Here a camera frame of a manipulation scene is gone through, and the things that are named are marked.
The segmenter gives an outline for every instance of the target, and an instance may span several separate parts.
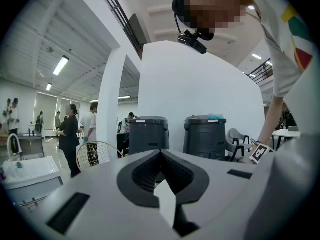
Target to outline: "black headband camera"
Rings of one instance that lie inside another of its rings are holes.
[[[187,27],[192,28],[192,18],[190,14],[188,14],[188,11],[185,10],[185,0],[173,0],[172,10],[174,11],[175,23],[180,33],[178,37],[178,42],[186,46],[192,47],[201,54],[205,54],[207,52],[207,48],[198,41],[198,38],[201,38],[205,41],[211,41],[214,38],[215,34],[209,33],[208,29],[197,29],[194,34],[192,34],[189,30],[186,30],[182,34],[178,24],[177,17]]]

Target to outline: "railing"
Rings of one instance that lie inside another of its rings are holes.
[[[273,76],[274,70],[270,60],[271,59],[269,58],[266,62],[264,62],[262,65],[260,65],[254,71],[252,71],[250,74],[247,74],[247,76],[250,79],[252,79],[256,84],[259,84],[263,80],[266,80],[269,77]]]
[[[121,25],[123,31],[125,32],[126,36],[129,38],[131,44],[133,45],[136,52],[141,53],[141,50],[143,48],[143,45],[140,44],[135,31],[133,30],[124,10],[122,9],[120,3],[118,0],[106,0],[111,12]]]

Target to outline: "gray bin lid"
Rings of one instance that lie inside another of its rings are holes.
[[[226,123],[227,119],[211,120],[207,115],[194,115],[189,116],[185,120],[186,124],[207,124],[207,123]]]
[[[129,124],[147,123],[147,124],[168,124],[168,120],[162,116],[140,116],[129,120]]]

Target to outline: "black cable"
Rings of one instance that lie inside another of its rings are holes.
[[[178,24],[178,20],[177,20],[177,15],[176,14],[174,14],[174,19],[175,19],[176,26],[178,27],[179,33],[182,35],[180,27],[179,27],[179,24]]]

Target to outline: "person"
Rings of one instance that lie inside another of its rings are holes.
[[[74,178],[80,173],[80,169],[77,165],[77,146],[80,142],[77,137],[78,121],[76,115],[78,115],[77,106],[70,104],[66,106],[65,114],[68,119],[64,122],[63,130],[57,130],[56,134],[60,135],[59,149],[63,151],[64,156],[68,162],[71,178]]]
[[[11,99],[8,98],[6,102],[6,106],[2,113],[2,129],[1,132],[3,134],[9,133],[9,119],[10,119],[10,111],[11,111]]]
[[[19,100],[17,98],[14,98],[12,103],[12,108],[9,111],[10,134],[15,134],[17,136],[18,136],[19,123],[20,123],[18,102]],[[18,147],[18,141],[14,137],[11,138],[11,149],[12,149],[13,155],[16,156],[17,152],[19,151],[19,147]]]
[[[172,10],[187,26],[212,34],[245,15],[248,6],[255,8],[273,64],[273,97],[256,142],[267,145],[281,116],[284,97],[317,53],[300,15],[287,0],[173,0]]]
[[[54,118],[54,126],[55,126],[55,129],[56,129],[56,130],[58,130],[58,129],[60,128],[60,126],[61,126],[60,114],[61,114],[60,111],[58,111],[58,112],[56,113],[55,118]]]
[[[130,132],[130,124],[129,124],[129,120],[134,119],[135,115],[134,113],[129,113],[129,116],[125,119],[123,119],[120,123],[119,123],[119,127],[121,128],[120,133],[121,134],[128,134]]]
[[[62,122],[62,124],[60,125],[60,131],[63,131],[64,129],[65,129],[65,123],[66,123],[66,120],[68,119],[68,117],[67,116],[65,116],[64,117],[64,119],[63,119],[63,122]]]
[[[88,112],[81,120],[80,123],[84,127],[84,140],[88,141],[86,145],[88,152],[88,161],[91,166],[99,164],[98,147],[97,143],[97,117],[95,113],[98,112],[98,102],[92,102],[90,112]]]
[[[36,122],[35,122],[35,131],[38,134],[42,133],[43,123],[44,123],[44,113],[41,111],[40,114],[38,115],[38,117],[36,118]]]

